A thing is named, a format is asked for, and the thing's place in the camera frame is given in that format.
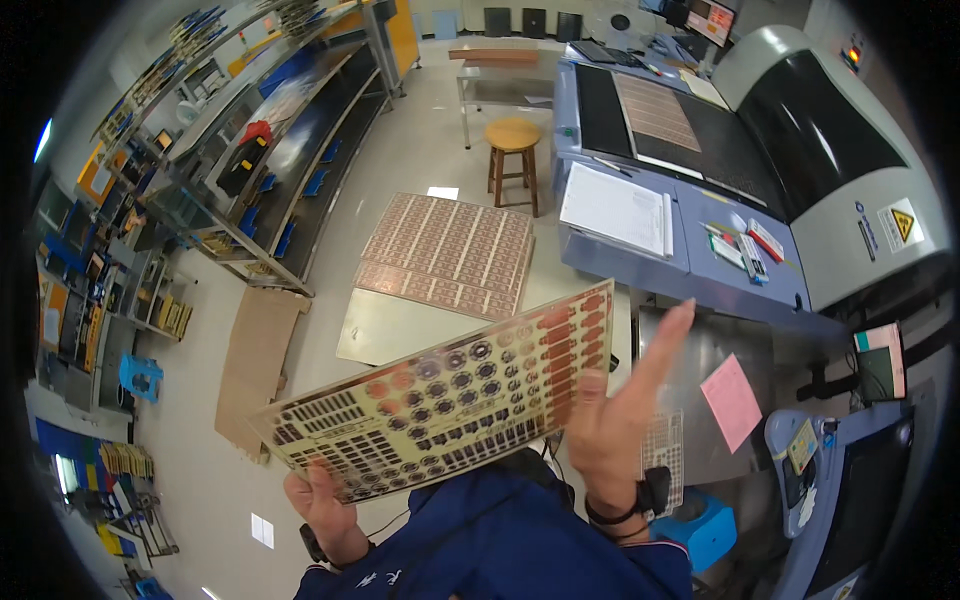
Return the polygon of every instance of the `computer monitor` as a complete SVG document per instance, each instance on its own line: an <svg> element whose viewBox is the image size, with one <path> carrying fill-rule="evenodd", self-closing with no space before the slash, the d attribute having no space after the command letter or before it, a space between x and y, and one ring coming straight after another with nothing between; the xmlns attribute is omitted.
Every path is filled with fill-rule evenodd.
<svg viewBox="0 0 960 600"><path fill-rule="evenodd" d="M170 148L170 144L174 143L174 138L170 137L170 133L167 133L166 130L160 130L160 133L154 138L154 143L161 152L164 152L167 148Z"/></svg>
<svg viewBox="0 0 960 600"><path fill-rule="evenodd" d="M903 341L896 323L861 331L853 336L860 396L865 402L903 399L906 375Z"/></svg>
<svg viewBox="0 0 960 600"><path fill-rule="evenodd" d="M721 48L727 43L736 12L712 0L692 0L686 28L697 32Z"/></svg>

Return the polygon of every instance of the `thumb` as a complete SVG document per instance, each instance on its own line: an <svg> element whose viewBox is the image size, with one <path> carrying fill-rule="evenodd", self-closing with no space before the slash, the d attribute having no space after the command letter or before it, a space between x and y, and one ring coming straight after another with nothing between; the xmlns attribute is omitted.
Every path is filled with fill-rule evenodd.
<svg viewBox="0 0 960 600"><path fill-rule="evenodd" d="M587 369L577 382L577 403L573 418L586 429L593 429L607 400L607 380L596 369Z"/></svg>
<svg viewBox="0 0 960 600"><path fill-rule="evenodd" d="M306 469L307 481L313 490L314 499L325 500L333 496L336 486L330 473L319 463L314 463Z"/></svg>

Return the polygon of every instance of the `blue plastic stool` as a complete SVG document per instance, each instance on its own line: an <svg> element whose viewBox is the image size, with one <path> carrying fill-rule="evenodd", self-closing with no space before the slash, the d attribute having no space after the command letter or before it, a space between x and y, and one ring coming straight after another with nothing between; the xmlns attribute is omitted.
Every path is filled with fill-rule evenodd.
<svg viewBox="0 0 960 600"><path fill-rule="evenodd" d="M723 555L730 552L736 543L736 523L733 509L703 492L687 488L684 504L691 498L699 498L705 509L691 521L678 521L672 516L658 518L650 524L650 535L655 539L667 538L686 546L693 563L693 572L700 573Z"/></svg>
<svg viewBox="0 0 960 600"><path fill-rule="evenodd" d="M120 359L120 385L135 396L145 397L156 404L159 401L156 397L156 386L161 379L163 369L153 358L124 354Z"/></svg>

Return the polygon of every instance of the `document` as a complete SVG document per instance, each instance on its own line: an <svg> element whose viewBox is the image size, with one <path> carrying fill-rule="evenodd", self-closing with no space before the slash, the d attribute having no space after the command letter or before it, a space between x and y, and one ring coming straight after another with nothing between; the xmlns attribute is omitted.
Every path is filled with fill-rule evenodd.
<svg viewBox="0 0 960 600"><path fill-rule="evenodd" d="M724 102L723 96L720 95L720 92L717 91L717 88L714 87L712 83L705 79L700 79L696 75L691 75L682 69L680 71L680 78L686 82L690 87L690 92L697 98L703 98L707 102L713 102L716 106L724 110L730 110L730 107Z"/></svg>
<svg viewBox="0 0 960 600"><path fill-rule="evenodd" d="M700 384L700 390L720 425L724 440L733 454L760 422L760 407L754 390L734 354L727 357L710 377Z"/></svg>
<svg viewBox="0 0 960 600"><path fill-rule="evenodd" d="M594 237L660 258L673 255L670 196L573 163L560 221Z"/></svg>

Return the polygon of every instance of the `yellow warning sticker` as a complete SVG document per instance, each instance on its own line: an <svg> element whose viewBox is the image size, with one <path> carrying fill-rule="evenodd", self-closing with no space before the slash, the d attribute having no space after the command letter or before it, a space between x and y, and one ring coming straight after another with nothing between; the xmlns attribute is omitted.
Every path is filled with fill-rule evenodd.
<svg viewBox="0 0 960 600"><path fill-rule="evenodd" d="M924 240L920 219L908 198L901 198L876 212L880 229L890 244L890 252L896 254L904 248Z"/></svg>
<svg viewBox="0 0 960 600"><path fill-rule="evenodd" d="M913 218L913 215L900 212L895 208L891 208L890 212L894 215L894 222L897 224L897 230L900 232L900 239L906 242L906 239L910 236L910 229L913 228L913 222L916 221L916 219Z"/></svg>

